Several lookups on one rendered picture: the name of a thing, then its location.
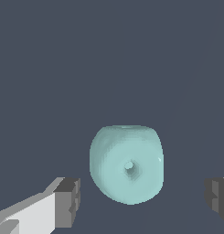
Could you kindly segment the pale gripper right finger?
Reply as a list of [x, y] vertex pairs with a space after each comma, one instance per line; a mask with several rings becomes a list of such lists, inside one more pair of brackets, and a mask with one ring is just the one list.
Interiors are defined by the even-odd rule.
[[204, 187], [207, 205], [224, 220], [224, 177], [206, 178]]

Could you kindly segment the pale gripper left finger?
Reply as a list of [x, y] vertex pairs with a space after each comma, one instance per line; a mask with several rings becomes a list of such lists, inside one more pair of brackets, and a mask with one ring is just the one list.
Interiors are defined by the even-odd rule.
[[80, 206], [80, 179], [57, 177], [38, 193], [0, 211], [0, 234], [51, 234], [71, 228]]

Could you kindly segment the light teal rounded apple object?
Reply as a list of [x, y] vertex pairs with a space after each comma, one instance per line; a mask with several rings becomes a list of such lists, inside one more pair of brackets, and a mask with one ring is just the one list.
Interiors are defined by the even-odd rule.
[[164, 153], [157, 132], [141, 125], [101, 128], [91, 142], [91, 178], [108, 198], [125, 205], [146, 202], [164, 184]]

